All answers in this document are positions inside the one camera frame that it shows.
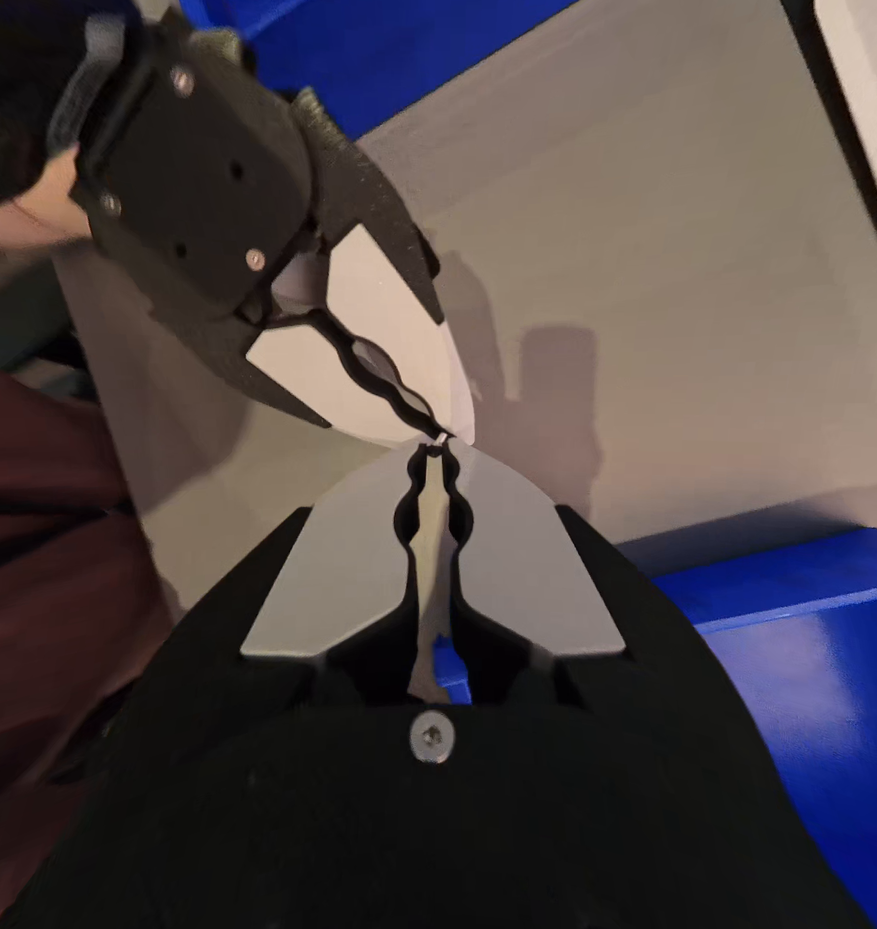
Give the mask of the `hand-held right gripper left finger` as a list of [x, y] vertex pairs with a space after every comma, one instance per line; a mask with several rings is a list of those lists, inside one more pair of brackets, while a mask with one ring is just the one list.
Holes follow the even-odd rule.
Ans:
[[253, 659], [320, 659], [400, 610], [417, 645], [417, 570], [397, 518], [418, 515], [409, 467], [425, 443], [405, 443], [352, 471], [312, 508], [240, 654]]

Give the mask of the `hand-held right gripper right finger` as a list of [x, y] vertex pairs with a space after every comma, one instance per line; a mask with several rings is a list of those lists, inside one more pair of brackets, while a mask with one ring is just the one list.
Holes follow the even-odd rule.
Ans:
[[552, 658], [620, 654], [623, 636], [553, 500], [460, 439], [442, 451], [463, 605]]

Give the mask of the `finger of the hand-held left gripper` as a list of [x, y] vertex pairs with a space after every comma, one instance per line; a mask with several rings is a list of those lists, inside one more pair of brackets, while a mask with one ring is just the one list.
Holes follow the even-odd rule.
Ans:
[[391, 362], [398, 383], [424, 402], [436, 424], [475, 442], [474, 400], [447, 322], [434, 321], [362, 224], [331, 251], [327, 307]]
[[337, 432], [375, 445], [437, 440], [432, 410], [386, 354], [327, 322], [265, 330], [246, 360]]

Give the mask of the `blue divided plastic bin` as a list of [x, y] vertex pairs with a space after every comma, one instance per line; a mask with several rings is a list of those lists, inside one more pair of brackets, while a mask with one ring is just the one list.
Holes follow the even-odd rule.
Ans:
[[311, 87], [357, 139], [571, 5], [568, 1], [182, 1], [235, 30], [266, 87]]

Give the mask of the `person's left forearm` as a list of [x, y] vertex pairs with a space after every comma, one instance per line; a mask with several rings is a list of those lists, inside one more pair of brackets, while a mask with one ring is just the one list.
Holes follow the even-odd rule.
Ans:
[[71, 196], [79, 151], [73, 146], [55, 156], [32, 188], [0, 204], [0, 251], [91, 239], [88, 217]]

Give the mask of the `person in maroon shirt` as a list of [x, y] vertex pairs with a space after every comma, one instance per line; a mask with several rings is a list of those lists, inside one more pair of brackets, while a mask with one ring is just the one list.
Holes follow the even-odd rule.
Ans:
[[99, 408], [0, 371], [0, 915], [80, 805], [84, 725], [172, 622]]

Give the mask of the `white document stand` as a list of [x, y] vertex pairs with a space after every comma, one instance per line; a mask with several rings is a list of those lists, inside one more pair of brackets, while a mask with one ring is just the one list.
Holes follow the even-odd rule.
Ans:
[[877, 1], [816, 1], [814, 8], [877, 186]]

